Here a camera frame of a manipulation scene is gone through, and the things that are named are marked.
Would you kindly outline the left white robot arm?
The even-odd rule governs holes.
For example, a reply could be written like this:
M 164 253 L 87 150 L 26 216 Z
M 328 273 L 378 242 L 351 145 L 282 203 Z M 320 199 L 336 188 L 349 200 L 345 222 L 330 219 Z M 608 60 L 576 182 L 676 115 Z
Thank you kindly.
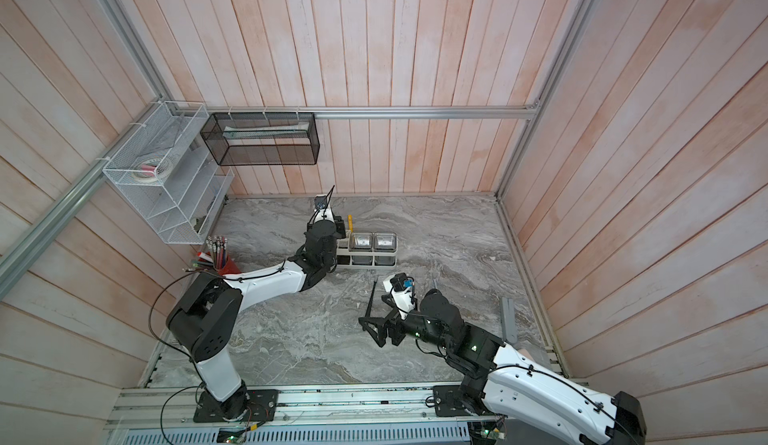
M 166 326 L 199 372 L 205 391 L 229 419 L 245 409 L 247 388 L 228 344 L 239 314 L 272 298 L 317 285 L 337 266 L 337 242 L 346 237 L 339 215 L 313 217 L 305 243 L 280 264 L 242 274 L 199 273 L 169 313 Z

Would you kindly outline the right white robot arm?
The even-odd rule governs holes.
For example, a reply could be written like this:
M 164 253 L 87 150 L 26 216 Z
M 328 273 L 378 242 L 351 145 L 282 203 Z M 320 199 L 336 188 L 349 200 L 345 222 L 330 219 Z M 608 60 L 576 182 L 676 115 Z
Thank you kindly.
M 407 307 L 384 296 L 384 317 L 359 318 L 378 346 L 406 337 L 433 344 L 464 376 L 461 406 L 476 415 L 520 420 L 567 444 L 643 444 L 647 426 L 634 396 L 613 396 L 573 382 L 527 358 L 502 338 L 465 321 L 440 291 Z

